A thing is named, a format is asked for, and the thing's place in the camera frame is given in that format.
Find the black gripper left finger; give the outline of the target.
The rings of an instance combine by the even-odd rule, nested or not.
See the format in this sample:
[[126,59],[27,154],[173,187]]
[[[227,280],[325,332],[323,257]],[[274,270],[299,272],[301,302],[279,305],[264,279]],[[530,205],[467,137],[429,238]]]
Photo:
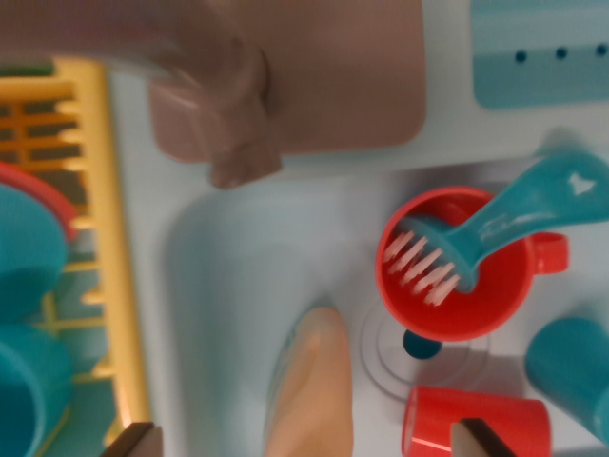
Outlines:
[[164,435],[161,427],[151,422],[131,423],[102,457],[163,457]]

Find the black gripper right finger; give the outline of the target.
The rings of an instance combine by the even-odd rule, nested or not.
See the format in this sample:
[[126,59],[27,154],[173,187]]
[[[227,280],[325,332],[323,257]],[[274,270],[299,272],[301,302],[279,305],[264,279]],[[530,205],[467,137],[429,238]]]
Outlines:
[[516,457],[481,418],[464,418],[450,428],[452,457]]

